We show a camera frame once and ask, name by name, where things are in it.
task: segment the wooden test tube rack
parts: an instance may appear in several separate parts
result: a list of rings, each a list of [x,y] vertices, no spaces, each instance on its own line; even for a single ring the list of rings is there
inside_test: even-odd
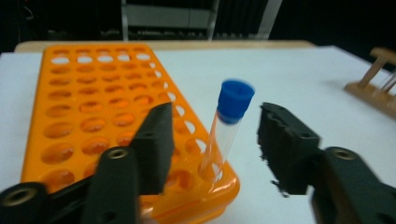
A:
[[[376,57],[376,60],[363,79],[359,82],[348,83],[345,90],[396,119],[396,95],[389,92],[396,84],[396,77],[394,77],[396,75],[393,74],[382,87],[370,84],[370,81],[386,63],[396,65],[396,52],[384,48],[374,48],[370,55]]]

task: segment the clear plastic tube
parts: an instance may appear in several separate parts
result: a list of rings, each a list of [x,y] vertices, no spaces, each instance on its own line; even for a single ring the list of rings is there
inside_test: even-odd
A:
[[[199,170],[199,174],[205,180],[216,182],[220,178],[222,165],[230,152],[239,123],[240,120],[232,124],[224,122],[219,116],[219,111],[216,111]]]
[[[248,109],[254,90],[247,83],[226,80],[221,86],[219,105],[213,118],[199,175],[210,182],[220,178],[239,123]]]

